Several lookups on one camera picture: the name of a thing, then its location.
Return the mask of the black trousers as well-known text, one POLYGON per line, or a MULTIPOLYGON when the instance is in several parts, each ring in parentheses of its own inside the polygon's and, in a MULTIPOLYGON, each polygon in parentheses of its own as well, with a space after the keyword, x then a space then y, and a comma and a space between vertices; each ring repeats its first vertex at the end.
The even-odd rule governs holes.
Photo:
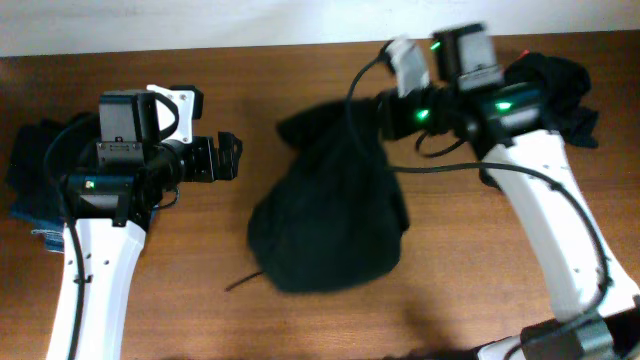
POLYGON ((374 122, 372 98, 335 100, 281 120, 298 155, 255 206, 248 245, 280 291, 334 292, 390 273, 409 215, 374 122))

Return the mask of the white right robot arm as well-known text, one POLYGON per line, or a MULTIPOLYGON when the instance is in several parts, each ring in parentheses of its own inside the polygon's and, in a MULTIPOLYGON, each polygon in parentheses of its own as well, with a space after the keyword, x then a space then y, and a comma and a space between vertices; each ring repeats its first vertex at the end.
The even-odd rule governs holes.
POLYGON ((473 168, 518 216, 550 294, 553 318, 517 335, 462 350, 462 359, 635 359, 639 288, 604 239, 573 176, 557 105, 575 105, 589 84, 574 64, 527 54, 498 64, 481 23, 437 31, 432 84, 420 47, 389 41, 380 59, 397 86, 381 96, 382 135, 453 133, 473 168))

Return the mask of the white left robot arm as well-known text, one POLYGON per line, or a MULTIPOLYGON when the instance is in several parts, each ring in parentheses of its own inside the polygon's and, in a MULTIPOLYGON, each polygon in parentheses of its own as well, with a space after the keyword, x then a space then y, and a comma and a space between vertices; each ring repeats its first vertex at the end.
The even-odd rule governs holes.
POLYGON ((241 140, 193 133, 203 102, 193 85, 100 96, 99 138, 57 181, 65 264, 47 358, 119 358, 136 263, 164 194, 236 178, 241 140))

